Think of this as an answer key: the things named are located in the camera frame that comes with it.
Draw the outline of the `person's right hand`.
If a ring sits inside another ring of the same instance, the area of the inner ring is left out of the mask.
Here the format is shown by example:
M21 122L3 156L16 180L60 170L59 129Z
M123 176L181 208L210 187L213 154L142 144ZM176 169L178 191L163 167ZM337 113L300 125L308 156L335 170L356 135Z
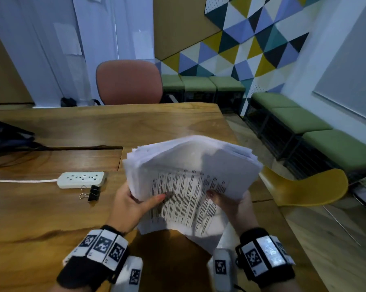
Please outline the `person's right hand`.
M246 231L258 228L259 224L254 213L249 190L244 192L241 200L231 200L232 209L222 211L226 214L236 234L240 237Z

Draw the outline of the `person's left hand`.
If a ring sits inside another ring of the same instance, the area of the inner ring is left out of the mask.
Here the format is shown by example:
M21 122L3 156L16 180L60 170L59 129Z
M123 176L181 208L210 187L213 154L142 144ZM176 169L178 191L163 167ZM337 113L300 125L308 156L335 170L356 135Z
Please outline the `person's left hand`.
M125 182L116 192L112 211L106 225L123 234L132 231L149 211L136 211L135 198Z

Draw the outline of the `stack of printed white papers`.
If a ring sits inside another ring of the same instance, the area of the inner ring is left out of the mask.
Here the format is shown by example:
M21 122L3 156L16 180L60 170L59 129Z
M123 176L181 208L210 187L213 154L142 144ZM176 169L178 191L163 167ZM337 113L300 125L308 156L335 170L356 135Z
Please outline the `stack of printed white papers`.
M122 163L137 200L166 194L140 220L140 234L176 230L209 254L228 219L206 191L241 200L263 168L251 149L200 135L137 147Z

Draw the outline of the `black binder clip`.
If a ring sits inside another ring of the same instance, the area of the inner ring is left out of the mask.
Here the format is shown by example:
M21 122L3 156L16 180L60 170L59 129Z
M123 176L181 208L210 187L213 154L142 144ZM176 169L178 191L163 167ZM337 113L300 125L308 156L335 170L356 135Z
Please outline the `black binder clip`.
M88 202L96 202L99 200L101 193L101 186L91 185L90 188L87 188L85 185L81 186L81 194L79 195L79 199L86 199Z

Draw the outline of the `white power strip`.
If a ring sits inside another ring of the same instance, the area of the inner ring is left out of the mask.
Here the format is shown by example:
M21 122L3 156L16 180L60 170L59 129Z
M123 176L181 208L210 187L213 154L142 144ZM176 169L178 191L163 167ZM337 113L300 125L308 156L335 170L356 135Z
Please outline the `white power strip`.
M69 188L91 188L102 186L106 178L103 171L98 172L65 172L57 179L57 185L61 189Z

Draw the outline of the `black right wristband with markers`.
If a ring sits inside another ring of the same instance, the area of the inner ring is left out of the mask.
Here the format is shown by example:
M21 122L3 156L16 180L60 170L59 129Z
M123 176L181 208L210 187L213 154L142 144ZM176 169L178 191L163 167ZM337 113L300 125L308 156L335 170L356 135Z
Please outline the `black right wristband with markers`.
M261 227L244 232L235 248L236 265L260 289L295 278L295 262L276 236Z

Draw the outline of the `black wristband with markers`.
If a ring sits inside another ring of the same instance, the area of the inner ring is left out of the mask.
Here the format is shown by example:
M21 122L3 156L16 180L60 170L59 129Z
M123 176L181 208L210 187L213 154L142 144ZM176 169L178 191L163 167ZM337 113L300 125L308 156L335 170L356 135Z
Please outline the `black wristband with markers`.
M92 230L73 250L57 277L59 287L96 292L108 281L114 284L129 256L124 234L111 226Z
M236 265L260 289L295 278L295 262L276 236L261 227L244 232L235 248Z

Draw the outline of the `yellow plastic chair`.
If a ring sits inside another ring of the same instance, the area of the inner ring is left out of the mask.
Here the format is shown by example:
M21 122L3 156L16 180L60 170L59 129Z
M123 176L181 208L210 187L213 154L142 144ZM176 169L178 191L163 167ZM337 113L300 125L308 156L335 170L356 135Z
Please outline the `yellow plastic chair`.
M290 180L264 166L250 189L253 190L254 197L259 198L259 202L269 198L278 207L284 208L281 211L283 216L291 214L296 207L322 206L349 237L361 246L326 208L326 205L340 200L348 192L348 179L343 170L330 169L302 180Z

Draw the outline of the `green cushioned bench stool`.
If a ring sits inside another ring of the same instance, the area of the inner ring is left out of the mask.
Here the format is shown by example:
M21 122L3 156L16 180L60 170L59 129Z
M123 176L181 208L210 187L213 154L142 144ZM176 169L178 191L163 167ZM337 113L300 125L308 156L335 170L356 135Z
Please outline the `green cushioned bench stool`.
M243 120L255 135L261 138L263 128L271 114L270 109L289 107L299 108L300 106L281 93L256 92L249 99Z
M233 77L211 76L209 79L216 86L214 103L221 112L239 114L246 91L244 85Z
M217 87L208 77L181 76L184 102L214 103Z
M160 103L184 102L185 86L179 75L162 74L163 95Z
M279 161L291 154L305 133L331 129L331 125L304 108L271 108L259 136Z
M283 166L296 179L341 169L353 184L366 177L366 145L340 130L306 132Z

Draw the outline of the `black chair base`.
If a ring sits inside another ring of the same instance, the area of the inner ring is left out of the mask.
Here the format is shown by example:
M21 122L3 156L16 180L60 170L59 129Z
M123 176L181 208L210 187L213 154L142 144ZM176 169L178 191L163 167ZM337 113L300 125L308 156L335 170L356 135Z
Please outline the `black chair base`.
M88 101L81 101L78 103L74 98L62 97L60 99L61 107L79 107L79 106L101 106L101 103L97 99L91 99Z

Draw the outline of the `black monitor stand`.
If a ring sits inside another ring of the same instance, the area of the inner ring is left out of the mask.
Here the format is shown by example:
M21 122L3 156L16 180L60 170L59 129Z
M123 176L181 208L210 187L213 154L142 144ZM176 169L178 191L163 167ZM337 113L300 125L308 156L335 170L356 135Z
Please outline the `black monitor stand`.
M35 133L0 121L0 155L18 150L49 150L35 141Z

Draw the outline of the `colourful triangle wall panel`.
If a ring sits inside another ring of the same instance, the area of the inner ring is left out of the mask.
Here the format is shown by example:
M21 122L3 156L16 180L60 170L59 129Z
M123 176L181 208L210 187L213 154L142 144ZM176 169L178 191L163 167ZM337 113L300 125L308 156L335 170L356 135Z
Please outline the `colourful triangle wall panel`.
M204 14L220 31L155 64L161 74L240 81L243 116L253 93L282 90L323 3L206 0Z

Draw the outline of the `tan cork wall board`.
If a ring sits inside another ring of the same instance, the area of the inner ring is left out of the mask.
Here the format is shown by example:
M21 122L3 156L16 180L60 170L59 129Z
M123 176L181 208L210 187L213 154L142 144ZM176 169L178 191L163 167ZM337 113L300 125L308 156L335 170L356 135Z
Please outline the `tan cork wall board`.
M206 0L153 0L154 52L164 60L220 29L204 14Z

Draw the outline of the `white paper sheet on wall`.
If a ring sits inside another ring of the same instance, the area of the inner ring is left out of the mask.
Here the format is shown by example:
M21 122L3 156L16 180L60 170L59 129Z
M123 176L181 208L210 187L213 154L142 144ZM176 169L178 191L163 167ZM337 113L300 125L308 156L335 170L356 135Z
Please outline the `white paper sheet on wall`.
M82 56L82 49L75 27L71 24L53 23L64 55Z

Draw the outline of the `grey wall board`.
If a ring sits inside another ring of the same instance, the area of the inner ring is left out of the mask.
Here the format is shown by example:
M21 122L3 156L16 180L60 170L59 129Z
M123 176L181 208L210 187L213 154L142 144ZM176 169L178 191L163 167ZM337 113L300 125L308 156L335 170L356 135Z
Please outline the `grey wall board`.
M366 120L366 7L313 93Z

